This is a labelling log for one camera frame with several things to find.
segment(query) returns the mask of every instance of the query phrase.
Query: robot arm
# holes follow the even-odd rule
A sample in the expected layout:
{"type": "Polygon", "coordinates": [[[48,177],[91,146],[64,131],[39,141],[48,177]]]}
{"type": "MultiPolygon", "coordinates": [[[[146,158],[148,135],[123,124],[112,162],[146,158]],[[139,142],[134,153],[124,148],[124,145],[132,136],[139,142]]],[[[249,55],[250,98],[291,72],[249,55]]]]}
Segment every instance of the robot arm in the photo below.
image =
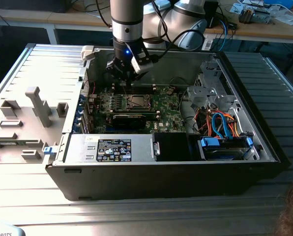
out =
{"type": "MultiPolygon", "coordinates": [[[[154,12],[144,15],[144,5],[150,2],[151,0],[111,0],[115,57],[106,69],[115,78],[126,81],[128,87],[153,67],[153,57],[148,53],[142,35],[149,38],[163,34],[159,17],[154,12]]],[[[203,4],[204,0],[181,0],[173,9],[166,10],[164,19],[169,29],[168,36],[175,38],[188,29],[203,32],[206,27],[203,4]]],[[[201,40],[200,36],[188,32],[175,44],[191,49],[194,45],[200,45],[201,40]]]]}

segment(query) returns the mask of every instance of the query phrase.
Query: red wire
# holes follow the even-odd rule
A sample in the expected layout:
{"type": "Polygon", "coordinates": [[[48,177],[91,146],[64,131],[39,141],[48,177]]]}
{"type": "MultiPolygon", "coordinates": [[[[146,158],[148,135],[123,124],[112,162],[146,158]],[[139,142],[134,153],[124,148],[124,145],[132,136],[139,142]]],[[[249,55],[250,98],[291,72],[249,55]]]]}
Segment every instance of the red wire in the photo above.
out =
{"type": "Polygon", "coordinates": [[[92,95],[94,94],[94,92],[95,92],[95,81],[94,81],[94,88],[93,88],[92,95]]]}

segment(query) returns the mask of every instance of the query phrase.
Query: power supply label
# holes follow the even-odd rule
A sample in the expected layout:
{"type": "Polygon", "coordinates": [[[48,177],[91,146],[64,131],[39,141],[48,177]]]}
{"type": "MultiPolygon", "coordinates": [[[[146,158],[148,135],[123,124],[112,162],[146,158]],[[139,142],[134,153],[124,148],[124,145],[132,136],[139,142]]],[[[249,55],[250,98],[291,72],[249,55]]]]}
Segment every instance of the power supply label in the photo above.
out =
{"type": "Polygon", "coordinates": [[[96,160],[131,161],[131,139],[99,139],[96,160]]]}

